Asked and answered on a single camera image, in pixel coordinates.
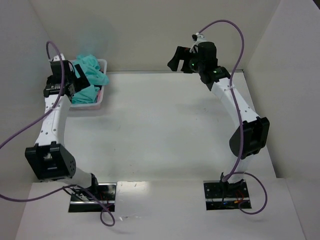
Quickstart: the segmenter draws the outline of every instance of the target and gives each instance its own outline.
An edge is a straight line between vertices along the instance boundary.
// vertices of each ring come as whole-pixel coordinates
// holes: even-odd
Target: teal cloth
[[[90,85],[75,93],[72,97],[72,104],[92,104],[97,102],[97,95],[100,88]]]
[[[73,104],[92,104],[97,102],[97,94],[99,87],[94,85],[104,86],[109,83],[108,77],[100,72],[100,65],[98,59],[93,55],[78,55],[73,65],[79,64],[86,78],[91,84],[89,87],[82,89],[72,97]],[[77,70],[75,70],[77,78],[80,77]]]

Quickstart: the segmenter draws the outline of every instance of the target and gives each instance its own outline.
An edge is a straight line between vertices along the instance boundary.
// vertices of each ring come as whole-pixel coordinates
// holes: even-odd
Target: white floor
[[[267,148],[248,172],[265,184],[269,203],[257,216],[206,211],[203,181],[218,180],[235,159],[233,122],[196,74],[111,74],[99,111],[70,112],[65,146],[99,182],[118,182],[115,227],[99,213],[68,213],[63,192],[26,204],[17,240],[246,239],[304,240],[286,182],[276,179]],[[253,107],[242,73],[234,79]],[[259,185],[248,179],[253,210]],[[34,183],[29,197],[60,183]]]

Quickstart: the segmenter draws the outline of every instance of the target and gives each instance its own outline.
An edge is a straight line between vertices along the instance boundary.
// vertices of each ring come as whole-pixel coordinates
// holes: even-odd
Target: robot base
[[[95,197],[100,200],[102,204],[108,206],[110,212],[115,211],[116,200],[116,183],[99,183],[97,186],[98,193]],[[88,213],[88,212],[101,212],[102,207],[94,200],[87,199],[85,196],[78,194],[71,196],[69,213]]]
[[[245,181],[236,189],[228,191],[224,198],[220,181],[205,181],[203,187],[206,210],[239,209],[241,201],[246,201],[241,204],[242,209],[251,209],[249,192]]]

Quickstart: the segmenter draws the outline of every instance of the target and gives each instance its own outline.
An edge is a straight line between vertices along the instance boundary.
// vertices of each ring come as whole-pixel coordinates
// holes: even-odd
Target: wire
[[[46,42],[46,52],[48,55],[48,58],[50,59],[50,55],[49,55],[49,44],[52,45],[52,47],[54,48],[54,50],[56,51],[56,53],[59,56],[60,59],[60,64],[61,64],[61,86],[65,85],[65,68],[64,68],[64,64],[60,55],[60,52],[57,48],[57,46],[52,42],[52,41],[47,41]],[[39,117],[38,119],[34,120],[33,122],[31,122],[29,125],[23,127],[22,129],[20,129],[19,131],[17,131],[15,134],[13,134],[12,136],[10,136],[8,139],[6,139],[3,143],[0,144],[0,149],[2,149],[8,142],[10,142],[12,139],[14,139],[16,136],[18,136],[19,134],[23,133],[25,130],[31,128],[33,125],[37,124],[38,122],[40,122],[42,119],[44,119],[46,116],[48,116],[53,110],[54,108],[57,106],[59,99],[61,97],[63,93],[63,87],[60,87],[60,91],[58,93],[58,97],[56,98],[52,108],[50,108],[45,114],[43,114],[41,117]]]
[[[64,89],[64,85],[65,85],[65,67],[64,67],[64,62],[62,60],[62,57],[61,57],[61,54],[60,54],[60,51],[59,49],[57,48],[57,46],[52,42],[52,41],[47,41],[46,42],[46,45],[45,45],[45,48],[46,48],[46,54],[48,56],[48,59],[49,61],[51,61],[51,58],[50,58],[50,53],[49,53],[49,45],[52,45],[52,47],[54,48],[54,50],[56,51],[56,54],[58,55],[59,57],[59,60],[60,60],[60,65],[61,65],[61,85],[60,85],[60,90],[59,90],[59,93],[58,93],[58,96],[54,102],[54,104],[52,105],[52,107],[45,113],[43,114],[41,117],[39,117],[38,119],[34,120],[33,122],[31,122],[29,125],[25,126],[24,128],[20,129],[19,131],[17,131],[16,133],[14,133],[12,136],[10,136],[8,139],[6,139],[3,143],[0,144],[0,149],[2,149],[8,142],[10,142],[12,139],[14,139],[16,136],[18,136],[19,134],[23,133],[25,130],[29,129],[30,127],[32,127],[33,125],[37,124],[38,122],[40,122],[42,119],[44,119],[46,116],[48,116],[53,110],[54,108],[57,106],[59,100],[60,100],[60,97],[63,93],[63,89]],[[63,187],[60,187],[54,191],[51,191],[45,195],[42,195],[42,196],[38,196],[38,197],[35,197],[35,198],[30,198],[30,199],[16,199],[16,198],[11,198],[11,197],[8,197],[8,196],[4,196],[2,194],[0,194],[0,198],[1,199],[4,199],[4,200],[7,200],[7,201],[11,201],[11,202],[16,202],[16,203],[27,203],[27,202],[32,202],[32,201],[37,201],[37,200],[40,200],[40,199],[43,199],[45,197],[48,197],[54,193],[57,193],[61,190],[66,190],[66,189],[71,189],[73,190],[72,188],[73,187],[78,187],[80,189],[82,189],[84,192],[86,192],[89,196],[92,197],[93,200],[95,200],[101,207],[102,207],[102,211],[100,213],[100,220],[101,222],[108,226],[108,227],[112,227],[115,225],[116,223],[116,220],[115,220],[115,217],[112,215],[112,213],[109,211],[109,209],[104,206],[93,194],[91,194],[91,192],[89,192],[87,189],[85,189],[84,187],[82,186],[79,186],[79,185],[67,185],[67,186],[63,186]],[[103,219],[102,219],[102,215],[103,215],[103,212],[107,212],[111,218],[112,218],[112,224],[108,224],[106,223]]]
[[[240,37],[241,37],[241,51],[240,51],[240,54],[239,54],[239,58],[236,61],[235,65],[234,65],[234,67],[232,69],[231,76],[230,76],[230,81],[229,81],[229,85],[232,86],[234,74],[235,74],[236,69],[237,69],[237,67],[238,67],[238,65],[240,63],[240,60],[241,60],[241,58],[242,58],[242,56],[244,54],[245,38],[244,38],[244,35],[241,32],[240,28],[235,23],[233,23],[232,21],[229,21],[229,20],[226,20],[226,19],[220,19],[220,20],[216,20],[216,21],[213,21],[213,22],[209,23],[207,26],[202,28],[199,31],[199,33],[202,33],[204,30],[206,30],[207,28],[209,28],[210,26],[212,26],[212,25],[214,25],[216,23],[228,23],[228,24],[231,24],[239,32]],[[255,212],[247,212],[247,211],[244,211],[244,210],[241,209],[241,204],[243,204],[246,201],[242,201],[238,205],[241,212],[243,212],[245,214],[248,214],[248,215],[255,215],[255,214],[261,213],[265,209],[265,207],[267,205],[267,202],[268,202],[268,194],[267,194],[265,186],[262,184],[262,182],[256,176],[254,176],[254,175],[252,175],[251,173],[248,173],[248,172],[239,172],[239,171],[236,172],[236,169],[237,169],[237,167],[238,167],[238,165],[239,165],[239,163],[241,161],[242,153],[243,153],[243,150],[244,150],[244,126],[243,126],[243,123],[242,123],[241,112],[240,112],[240,108],[239,108],[239,105],[238,105],[238,102],[237,102],[237,98],[235,96],[234,89],[231,87],[230,91],[231,91],[231,95],[232,95],[232,98],[233,98],[233,101],[234,101],[234,105],[235,105],[235,109],[236,109],[236,112],[237,112],[237,115],[238,115],[238,119],[239,119],[240,148],[239,148],[239,154],[237,156],[237,159],[235,161],[235,164],[234,164],[232,170],[230,171],[230,173],[225,175],[222,178],[221,181],[225,183],[231,178],[232,175],[235,175],[235,174],[246,174],[246,175],[249,175],[249,176],[253,177],[255,180],[257,180],[257,182],[261,185],[261,187],[262,187],[262,189],[264,191],[264,194],[265,194],[265,201],[264,201],[263,207],[261,209],[259,209],[258,211],[255,211]]]
[[[231,72],[231,76],[230,76],[230,81],[229,81],[229,86],[232,86],[232,83],[233,83],[233,78],[234,78],[234,74],[236,72],[236,69],[240,63],[240,60],[242,58],[242,55],[244,54],[244,50],[245,50],[245,38],[244,38],[244,35],[243,33],[241,32],[240,28],[235,24],[233,23],[232,21],[229,21],[229,20],[225,20],[225,19],[221,19],[221,20],[217,20],[217,21],[213,21],[211,22],[210,24],[208,24],[207,26],[205,26],[203,29],[201,29],[199,31],[199,33],[202,33],[204,30],[206,30],[207,28],[209,28],[210,26],[212,26],[213,24],[216,24],[216,23],[228,23],[228,24],[231,24],[232,26],[234,26],[237,31],[239,32],[240,34],[240,37],[241,37],[241,52],[240,52],[240,55],[239,55],[239,58],[238,60],[236,61],[233,69],[232,69],[232,72]],[[243,126],[243,123],[242,123],[242,118],[241,118],[241,113],[240,113],[240,108],[239,108],[239,105],[238,105],[238,102],[237,102],[237,99],[236,99],[236,96],[235,96],[235,92],[234,92],[234,89],[231,87],[230,88],[230,91],[231,91],[231,94],[232,94],[232,98],[233,98],[233,101],[234,101],[234,105],[235,105],[235,108],[236,108],[236,112],[237,112],[237,115],[238,115],[238,119],[239,119],[239,128],[240,128],[240,149],[239,149],[239,154],[237,156],[237,159],[235,161],[235,164],[232,168],[232,170],[230,171],[229,174],[225,175],[222,179],[222,182],[226,182],[228,181],[231,176],[233,175],[233,173],[236,171],[240,161],[241,161],[241,156],[242,156],[242,153],[243,153],[243,149],[244,149],[244,126]]]
[[[106,225],[106,226],[108,226],[108,227],[114,226],[115,223],[116,223],[116,220],[115,220],[115,217],[114,217],[114,216],[112,215],[112,213],[110,212],[110,210],[108,209],[108,207],[106,207],[105,205],[103,205],[91,192],[89,192],[89,191],[88,191],[87,189],[85,189],[84,187],[79,186],[79,185],[77,185],[77,187],[80,188],[80,189],[82,189],[83,191],[85,191],[89,196],[91,196],[91,197],[102,207],[102,211],[101,211],[101,213],[100,213],[100,220],[101,220],[102,224],[104,224],[104,225]],[[110,217],[112,218],[112,224],[108,224],[108,223],[106,223],[106,222],[103,220],[102,216],[103,216],[103,213],[104,213],[104,212],[107,212],[107,213],[110,215]]]
[[[239,196],[238,196],[238,193],[237,193],[237,192],[235,193],[235,196],[236,196],[236,201],[234,201],[234,203],[236,204],[236,203],[239,202]]]
[[[76,193],[70,193],[70,192],[68,192],[66,189],[63,189],[63,191],[64,191],[66,194],[70,195],[71,197],[74,197],[74,198],[78,199],[79,201],[82,201],[82,199],[81,199]]]
[[[247,212],[247,211],[244,211],[242,208],[241,208],[241,205],[243,203],[246,203],[248,202],[249,200],[244,200],[244,201],[241,201],[239,204],[238,204],[238,207],[239,207],[239,210],[245,214],[248,214],[248,215],[255,215],[255,214],[259,214],[261,213],[267,206],[267,203],[268,203],[268,194],[267,194],[267,190],[265,188],[265,186],[263,185],[263,183],[253,174],[249,173],[249,172],[241,172],[241,171],[236,171],[234,172],[233,174],[245,174],[245,175],[248,175],[250,177],[253,177],[259,184],[260,186],[262,187],[263,189],[263,192],[264,192],[264,196],[265,196],[265,199],[264,199],[264,204],[263,206],[258,210],[258,211],[255,211],[255,212]]]
[[[240,200],[241,200],[241,201],[244,200],[244,199],[245,199],[245,195],[244,195],[239,189],[238,189],[238,192],[239,192],[240,195],[241,195],[241,199],[240,199]]]
[[[73,190],[73,192],[76,194],[76,195],[81,195],[81,196],[83,196],[83,197],[85,197],[87,200],[89,200],[89,201],[92,201],[93,199],[90,197],[90,196],[88,196],[88,195],[85,195],[84,193],[83,193],[83,191],[82,190],[80,190],[80,189],[72,189]]]
[[[8,196],[4,196],[2,194],[0,194],[0,198],[1,199],[4,199],[4,200],[7,200],[7,201],[10,201],[10,202],[16,202],[16,203],[27,203],[27,202],[33,202],[33,201],[37,201],[37,200],[40,200],[40,199],[44,199],[45,197],[48,197],[52,194],[55,194],[61,190],[65,190],[65,189],[69,189],[71,187],[75,187],[76,185],[68,185],[68,186],[63,186],[63,187],[60,187],[54,191],[51,191],[45,195],[42,195],[42,196],[38,196],[38,197],[35,197],[35,198],[29,198],[29,199],[16,199],[16,198],[11,198],[11,197],[8,197]]]
[[[223,191],[223,192],[222,192],[221,204],[220,204],[220,206],[219,206],[219,209],[222,208],[222,206],[224,205],[225,196],[226,196],[226,194],[225,194],[225,192]]]

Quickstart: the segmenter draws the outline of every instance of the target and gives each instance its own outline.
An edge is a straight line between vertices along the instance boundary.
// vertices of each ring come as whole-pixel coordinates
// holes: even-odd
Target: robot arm
[[[60,88],[63,88],[63,94],[56,107],[43,119],[39,136],[34,146],[25,149],[25,157],[41,181],[61,181],[84,188],[94,188],[98,184],[96,177],[77,168],[75,158],[64,147],[65,126],[72,97],[89,87],[90,83],[79,65],[74,66],[80,75],[80,78],[77,78],[74,69],[73,71],[70,69],[70,62],[65,60],[63,54],[61,57],[65,83],[61,86],[61,64],[59,57],[56,56],[50,63],[52,75],[48,77],[43,90],[45,113],[57,100]]]
[[[215,44],[206,41],[205,37],[199,33],[192,35],[192,38],[194,41],[192,47],[178,46],[172,60],[167,65],[172,71],[176,72],[180,60],[183,60],[181,71],[188,74],[198,73],[201,81],[209,91],[220,99],[231,116],[236,129],[229,140],[229,146],[232,153],[238,156],[240,151],[240,128],[236,106],[230,91],[231,88],[233,89],[239,105],[244,132],[243,151],[236,172],[245,172],[253,155],[257,154],[266,145],[270,123],[266,117],[260,118],[248,106],[234,84],[229,86],[230,74],[223,66],[218,66]],[[225,173],[229,173],[233,166],[234,162]],[[228,180],[228,183],[234,184],[242,179],[243,175],[233,175]]]

